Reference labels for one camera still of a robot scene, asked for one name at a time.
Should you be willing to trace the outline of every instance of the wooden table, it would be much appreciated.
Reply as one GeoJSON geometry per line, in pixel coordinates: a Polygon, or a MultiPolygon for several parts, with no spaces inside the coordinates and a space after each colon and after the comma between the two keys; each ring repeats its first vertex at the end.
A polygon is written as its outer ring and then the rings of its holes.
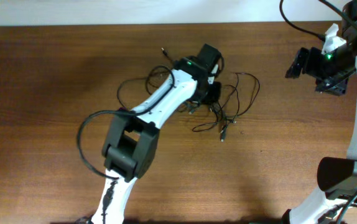
{"type": "MultiPolygon", "coordinates": [[[[324,32],[331,22],[300,25],[324,32]]],[[[122,81],[168,65],[161,47],[180,58],[204,43],[225,56],[219,81],[234,83],[232,72],[249,72],[260,79],[260,94],[225,142],[217,129],[191,132],[213,121],[207,108],[174,114],[154,163],[134,186],[126,217],[246,221],[279,218],[301,203],[317,185],[320,160],[346,156],[355,118],[356,77],[341,97],[315,93],[306,75],[284,78],[299,48],[321,46],[316,38],[280,22],[0,27],[0,223],[64,223],[92,214],[104,179],[81,163],[78,125],[94,111],[119,108],[122,81]]],[[[252,84],[241,77],[242,106],[252,84]]],[[[123,90],[132,106],[146,97],[143,82],[123,90]]],[[[97,119],[83,137],[99,169],[110,119],[97,119]]],[[[346,219],[357,223],[357,210],[346,219]]]]}

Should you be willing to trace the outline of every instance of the white backdrop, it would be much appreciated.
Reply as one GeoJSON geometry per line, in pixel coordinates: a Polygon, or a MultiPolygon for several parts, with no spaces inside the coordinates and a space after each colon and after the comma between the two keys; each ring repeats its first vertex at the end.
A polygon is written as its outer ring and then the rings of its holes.
{"type": "MultiPolygon", "coordinates": [[[[284,11],[292,21],[340,20],[318,0],[285,0],[284,11]]],[[[0,26],[264,21],[283,21],[279,0],[0,0],[0,26]]]]}

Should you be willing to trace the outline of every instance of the wooden tabletop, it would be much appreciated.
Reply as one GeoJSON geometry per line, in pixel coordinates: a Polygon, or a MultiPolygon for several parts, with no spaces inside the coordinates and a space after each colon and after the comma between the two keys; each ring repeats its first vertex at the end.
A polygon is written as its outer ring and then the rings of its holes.
{"type": "MultiPolygon", "coordinates": [[[[324,32],[331,22],[299,25],[324,32]]],[[[134,186],[126,218],[205,222],[279,218],[317,186],[325,156],[345,157],[353,132],[357,82],[345,96],[314,92],[315,80],[285,79],[301,47],[320,41],[280,22],[143,26],[0,27],[0,223],[69,223],[95,212],[104,179],[81,162],[77,128],[97,110],[119,108],[118,85],[156,65],[195,55],[204,43],[219,49],[226,69],[261,82],[252,108],[228,129],[193,133],[213,121],[207,107],[176,113],[160,132],[151,168],[134,186]]],[[[253,81],[241,77],[241,105],[253,81]]],[[[123,100],[147,97],[143,82],[123,100]]],[[[235,110],[235,101],[228,111],[235,110]]],[[[101,146],[110,116],[86,128],[83,147],[103,169],[101,146]]],[[[357,223],[357,210],[346,215],[357,223]]]]}

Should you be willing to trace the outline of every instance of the white wall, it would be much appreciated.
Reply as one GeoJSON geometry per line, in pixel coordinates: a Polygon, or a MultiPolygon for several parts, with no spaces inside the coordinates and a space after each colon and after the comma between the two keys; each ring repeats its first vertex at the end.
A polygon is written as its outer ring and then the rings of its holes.
{"type": "MultiPolygon", "coordinates": [[[[285,0],[284,11],[292,21],[340,20],[318,0],[285,0]]],[[[0,0],[0,26],[254,21],[283,21],[279,0],[0,0]]]]}

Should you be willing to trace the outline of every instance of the wood grain surface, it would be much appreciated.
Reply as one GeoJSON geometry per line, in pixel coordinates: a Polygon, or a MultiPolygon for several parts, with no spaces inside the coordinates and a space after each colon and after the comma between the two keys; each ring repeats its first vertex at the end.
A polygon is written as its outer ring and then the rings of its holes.
{"type": "MultiPolygon", "coordinates": [[[[300,23],[317,32],[331,24],[300,23]]],[[[126,218],[248,221],[279,218],[301,203],[317,186],[320,160],[346,156],[355,118],[356,77],[341,97],[315,93],[306,75],[284,78],[299,48],[321,46],[316,38],[280,22],[0,27],[0,223],[69,223],[92,214],[104,180],[81,163],[79,124],[94,111],[119,108],[116,89],[124,80],[168,65],[161,47],[180,58],[204,43],[225,57],[219,81],[235,83],[232,72],[249,72],[260,79],[260,94],[225,142],[217,129],[191,132],[213,121],[207,108],[174,114],[151,168],[134,186],[126,218]]],[[[252,85],[241,77],[242,108],[252,85]]],[[[143,82],[123,90],[132,106],[146,97],[143,82]]],[[[110,119],[84,132],[85,154],[99,169],[110,119]]],[[[357,210],[346,220],[357,223],[357,210]]]]}

